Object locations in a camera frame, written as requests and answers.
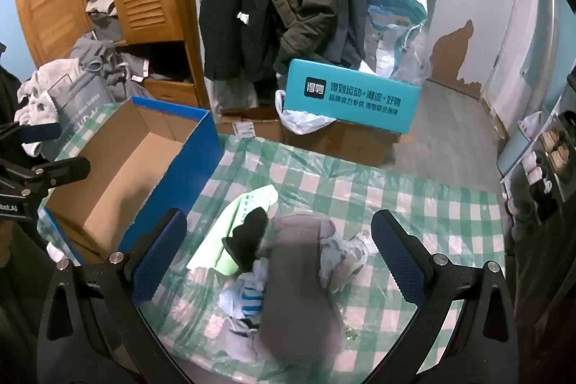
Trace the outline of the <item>clear blue plastic bag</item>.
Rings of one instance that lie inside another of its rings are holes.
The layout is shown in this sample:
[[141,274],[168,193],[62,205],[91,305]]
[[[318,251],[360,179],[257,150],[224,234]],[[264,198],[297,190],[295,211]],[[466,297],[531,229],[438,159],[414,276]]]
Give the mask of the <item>clear blue plastic bag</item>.
[[376,75],[417,87],[432,76],[425,58],[427,0],[369,0],[365,62]]

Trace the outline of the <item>blue cardboard box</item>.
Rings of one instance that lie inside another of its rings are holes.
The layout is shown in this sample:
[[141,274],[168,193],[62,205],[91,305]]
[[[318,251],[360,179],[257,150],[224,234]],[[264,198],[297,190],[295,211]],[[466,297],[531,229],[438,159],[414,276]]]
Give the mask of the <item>blue cardboard box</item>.
[[131,98],[80,154],[86,179],[56,188],[43,209],[81,264],[127,252],[170,208],[189,213],[224,152],[210,111]]

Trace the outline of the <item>white plastic bag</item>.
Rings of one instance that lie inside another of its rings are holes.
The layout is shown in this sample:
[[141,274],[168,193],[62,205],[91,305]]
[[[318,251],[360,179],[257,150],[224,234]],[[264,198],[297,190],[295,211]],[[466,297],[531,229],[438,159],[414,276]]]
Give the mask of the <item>white plastic bag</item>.
[[293,111],[285,107],[286,92],[277,90],[274,96],[276,113],[284,128],[294,135],[310,135],[336,122],[334,118],[314,115],[306,111]]

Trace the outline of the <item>black sock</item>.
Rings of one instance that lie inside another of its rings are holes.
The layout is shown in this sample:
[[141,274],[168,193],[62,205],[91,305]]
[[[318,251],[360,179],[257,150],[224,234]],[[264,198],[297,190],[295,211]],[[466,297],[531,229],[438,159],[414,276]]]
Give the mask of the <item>black sock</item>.
[[241,272],[250,272],[266,233],[269,218],[263,208],[254,208],[244,221],[222,239],[222,245]]

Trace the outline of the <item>shoe rack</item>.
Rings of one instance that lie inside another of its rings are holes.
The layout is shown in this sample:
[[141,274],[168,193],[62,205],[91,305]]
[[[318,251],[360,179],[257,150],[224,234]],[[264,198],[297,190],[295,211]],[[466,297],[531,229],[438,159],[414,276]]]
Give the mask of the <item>shoe rack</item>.
[[575,74],[551,111],[534,115],[527,147],[502,179],[510,236],[518,241],[561,211],[575,195]]

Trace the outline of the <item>teal shoe box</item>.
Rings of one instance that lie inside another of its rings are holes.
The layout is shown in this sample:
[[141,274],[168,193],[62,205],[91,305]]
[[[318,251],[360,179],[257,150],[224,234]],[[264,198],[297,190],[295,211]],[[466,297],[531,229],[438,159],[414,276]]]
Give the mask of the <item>teal shoe box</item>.
[[290,62],[285,107],[396,134],[409,132],[421,89],[376,74],[309,60]]

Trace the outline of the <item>grey clothes pile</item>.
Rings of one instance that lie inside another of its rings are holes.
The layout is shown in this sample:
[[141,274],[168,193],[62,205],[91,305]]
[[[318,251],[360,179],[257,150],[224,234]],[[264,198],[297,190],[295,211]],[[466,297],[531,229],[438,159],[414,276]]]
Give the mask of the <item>grey clothes pile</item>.
[[76,41],[69,57],[77,58],[83,71],[100,75],[117,102],[132,96],[152,98],[144,86],[149,72],[147,59],[121,53],[112,42],[94,40],[90,35]]

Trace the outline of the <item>black hanging jacket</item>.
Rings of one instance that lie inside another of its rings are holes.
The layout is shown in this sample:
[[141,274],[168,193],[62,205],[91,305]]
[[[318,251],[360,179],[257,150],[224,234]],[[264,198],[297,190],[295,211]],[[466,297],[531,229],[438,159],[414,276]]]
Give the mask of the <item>black hanging jacket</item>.
[[209,79],[273,78],[281,29],[273,0],[201,0],[199,22]]

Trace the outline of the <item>white towel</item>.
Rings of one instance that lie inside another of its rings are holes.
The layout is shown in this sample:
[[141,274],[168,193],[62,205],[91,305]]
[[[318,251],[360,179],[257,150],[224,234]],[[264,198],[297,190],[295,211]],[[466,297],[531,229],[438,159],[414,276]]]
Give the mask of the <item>white towel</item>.
[[71,131],[63,102],[83,74],[78,58],[56,59],[34,71],[30,79],[19,87],[17,100],[22,107],[15,112],[17,123],[29,126],[58,123],[62,129],[54,140],[22,145],[29,156],[42,156],[54,161],[62,151]]

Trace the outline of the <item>grey tote bag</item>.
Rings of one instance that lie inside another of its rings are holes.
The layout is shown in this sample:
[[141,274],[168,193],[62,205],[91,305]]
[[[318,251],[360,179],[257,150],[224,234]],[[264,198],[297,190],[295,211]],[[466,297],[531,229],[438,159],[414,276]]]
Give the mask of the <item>grey tote bag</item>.
[[114,103],[115,99],[103,78],[91,72],[85,72],[75,81],[65,75],[48,93],[56,106],[62,132],[59,138],[45,141],[41,145],[41,155],[49,161],[55,161],[59,152],[88,119],[102,105]]

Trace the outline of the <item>brown cardboard box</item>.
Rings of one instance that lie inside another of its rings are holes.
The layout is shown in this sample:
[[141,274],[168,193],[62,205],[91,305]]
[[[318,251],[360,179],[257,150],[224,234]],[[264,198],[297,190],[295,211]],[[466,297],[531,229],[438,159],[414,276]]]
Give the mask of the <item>brown cardboard box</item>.
[[262,137],[372,167],[389,161],[395,145],[414,140],[411,132],[398,135],[342,121],[309,135],[296,135],[281,124],[276,110],[271,107],[224,110],[215,120],[221,134]]

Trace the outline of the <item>light grey sock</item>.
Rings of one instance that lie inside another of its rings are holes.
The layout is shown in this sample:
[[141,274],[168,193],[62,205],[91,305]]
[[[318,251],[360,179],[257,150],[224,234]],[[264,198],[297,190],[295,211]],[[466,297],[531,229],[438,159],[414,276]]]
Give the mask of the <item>light grey sock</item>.
[[370,241],[362,233],[356,234],[350,240],[322,239],[319,253],[320,283],[332,293],[352,282],[372,254]]

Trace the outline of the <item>blue striped white cloth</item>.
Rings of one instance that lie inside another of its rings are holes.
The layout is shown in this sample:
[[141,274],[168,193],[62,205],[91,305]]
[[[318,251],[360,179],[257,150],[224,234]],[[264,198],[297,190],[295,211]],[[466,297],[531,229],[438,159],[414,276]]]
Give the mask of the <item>blue striped white cloth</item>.
[[241,274],[220,293],[218,306],[232,319],[256,321],[262,313],[268,278],[269,260],[255,260],[250,272]]

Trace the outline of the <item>green checkered tablecloth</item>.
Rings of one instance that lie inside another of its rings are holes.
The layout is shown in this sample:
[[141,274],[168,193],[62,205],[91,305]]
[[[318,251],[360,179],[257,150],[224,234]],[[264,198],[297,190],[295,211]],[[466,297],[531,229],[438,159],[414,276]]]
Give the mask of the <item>green checkered tablecloth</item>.
[[[121,105],[101,107],[70,139],[62,157],[80,154]],[[384,358],[414,314],[414,306],[404,301],[384,261],[372,257],[337,295],[346,340],[332,362],[282,367],[231,359],[217,341],[225,321],[217,300],[229,278],[210,269],[189,271],[186,266],[228,204],[269,184],[278,193],[271,214],[326,216],[341,239],[367,230],[373,214],[387,209],[429,252],[444,253],[454,263],[480,267],[504,258],[502,212],[493,193],[414,179],[260,137],[218,136],[224,155],[186,214],[185,241],[154,298],[143,307],[164,345],[184,363],[239,383],[358,383]],[[76,260],[59,232],[48,226],[45,205],[40,233]]]

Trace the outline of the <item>light green plastic bag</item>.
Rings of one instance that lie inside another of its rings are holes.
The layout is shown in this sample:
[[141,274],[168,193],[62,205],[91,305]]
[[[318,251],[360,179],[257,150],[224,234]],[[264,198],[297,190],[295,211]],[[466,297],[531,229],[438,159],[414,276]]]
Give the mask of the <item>light green plastic bag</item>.
[[225,250],[222,239],[230,236],[232,230],[241,225],[253,209],[263,208],[267,212],[277,200],[278,193],[272,184],[236,197],[213,223],[186,268],[189,271],[200,268],[214,269],[224,276],[236,274],[239,266]]

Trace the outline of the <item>grey fuzzy sock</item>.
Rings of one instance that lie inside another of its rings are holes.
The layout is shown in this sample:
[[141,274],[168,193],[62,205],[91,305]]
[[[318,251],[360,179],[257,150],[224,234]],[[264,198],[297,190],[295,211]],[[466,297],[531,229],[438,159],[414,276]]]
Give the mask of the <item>grey fuzzy sock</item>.
[[283,365],[332,359],[342,348],[343,322],[319,273],[320,242],[335,226],[326,217],[291,213],[276,216],[273,228],[255,352]]

